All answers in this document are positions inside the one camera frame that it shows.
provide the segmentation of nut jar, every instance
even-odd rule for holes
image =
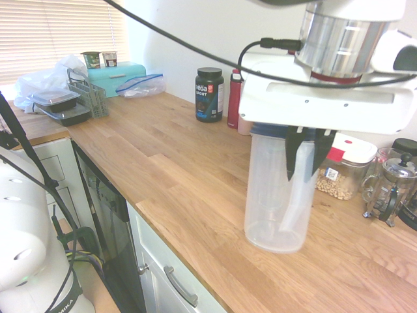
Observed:
[[[353,198],[376,152],[372,143],[338,132],[319,168],[316,188],[340,200]]]

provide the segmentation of peanut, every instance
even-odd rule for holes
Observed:
[[[336,180],[333,181],[324,176],[325,172],[326,170],[324,169],[319,170],[315,188],[340,200],[349,200],[353,197],[353,192],[343,184],[346,180],[346,176],[339,173]]]

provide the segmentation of metal cylinder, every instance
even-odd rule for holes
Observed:
[[[344,20],[316,12],[307,5],[300,31],[302,49],[296,58],[318,74],[354,78],[371,72],[370,61],[390,22]]]

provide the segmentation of red water bottle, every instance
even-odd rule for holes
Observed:
[[[240,76],[239,70],[234,69],[230,75],[229,110],[227,112],[227,126],[230,128],[237,129],[241,86],[242,76]]]

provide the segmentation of dishwasher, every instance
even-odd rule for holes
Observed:
[[[146,313],[126,200],[81,148],[72,145],[104,259],[104,283],[122,313]]]

